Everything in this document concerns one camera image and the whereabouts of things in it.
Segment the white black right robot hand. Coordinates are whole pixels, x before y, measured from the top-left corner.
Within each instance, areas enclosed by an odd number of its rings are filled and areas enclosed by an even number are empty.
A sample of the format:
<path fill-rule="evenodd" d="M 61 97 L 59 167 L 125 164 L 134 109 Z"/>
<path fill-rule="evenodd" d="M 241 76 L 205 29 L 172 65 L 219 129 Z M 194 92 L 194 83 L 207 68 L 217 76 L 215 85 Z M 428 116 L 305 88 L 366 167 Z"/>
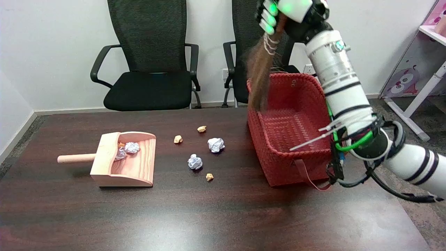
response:
<path fill-rule="evenodd" d="M 259 0 L 255 18 L 268 34 L 278 31 L 280 15 L 287 19 L 284 31 L 297 43 L 307 44 L 323 31 L 333 30 L 327 22 L 330 14 L 325 0 Z"/>

